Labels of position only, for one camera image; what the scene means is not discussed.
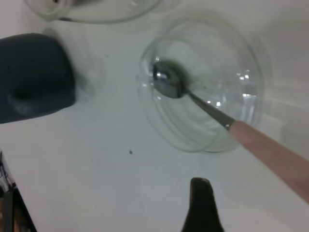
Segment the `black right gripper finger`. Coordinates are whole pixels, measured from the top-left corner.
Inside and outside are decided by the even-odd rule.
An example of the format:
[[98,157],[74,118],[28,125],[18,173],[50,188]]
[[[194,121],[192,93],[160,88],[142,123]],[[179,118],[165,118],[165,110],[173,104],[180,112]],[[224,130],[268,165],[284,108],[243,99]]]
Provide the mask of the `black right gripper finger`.
[[189,210],[183,232],[223,232],[213,188],[209,180],[194,177],[190,182]]

